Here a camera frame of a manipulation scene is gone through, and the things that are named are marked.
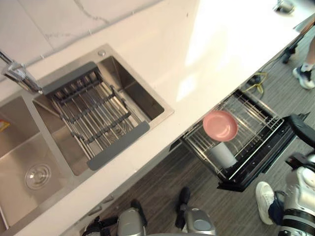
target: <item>person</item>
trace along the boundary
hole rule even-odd
[[[266,182],[259,182],[255,195],[261,221],[267,225],[273,223],[281,225],[284,217],[284,203],[275,196],[271,186]]]
[[[298,79],[301,87],[305,89],[315,88],[315,83],[311,80],[311,71],[315,65],[315,37],[312,39],[305,62],[293,70],[293,76]]]

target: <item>gray carpet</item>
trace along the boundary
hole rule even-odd
[[[307,53],[315,29],[307,33],[299,43],[297,53],[287,65],[277,62],[264,82],[262,101],[280,116],[291,113],[312,112],[306,123],[315,128],[315,89],[302,89],[291,72],[300,65]],[[258,215],[254,196],[259,181],[266,181],[274,189],[284,190],[285,176],[290,168],[284,160],[294,151],[307,153],[312,149],[296,139],[284,151],[267,174],[259,177],[243,192],[218,190],[215,176],[184,146],[179,146],[141,180],[118,198],[102,217],[119,214],[137,198],[148,218],[147,233],[177,232],[174,211],[178,193],[183,186],[191,189],[190,205],[205,210],[217,228],[219,236],[272,236],[279,227],[263,224]]]

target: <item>person's leg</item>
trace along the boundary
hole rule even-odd
[[[312,39],[305,62],[293,70],[293,75],[299,80],[300,85],[305,89],[315,88],[311,80],[311,70],[315,65],[315,37]]]

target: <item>chrome faucet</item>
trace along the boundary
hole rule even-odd
[[[34,77],[26,70],[26,68],[16,61],[12,60],[8,55],[0,50],[0,58],[7,64],[1,74],[20,85],[23,89],[31,92],[42,93],[42,89],[35,82]]]

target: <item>kitchen sink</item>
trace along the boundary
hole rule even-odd
[[[108,45],[42,83],[34,106],[76,176],[96,171],[173,112]]]
[[[173,113],[109,45],[40,85],[41,94],[20,91],[0,107],[10,123],[0,132],[1,236],[21,230]]]
[[[88,168],[87,157],[60,119],[50,100],[41,95],[33,103],[73,174],[79,176]]]
[[[22,97],[0,108],[0,233],[62,189],[67,178]]]

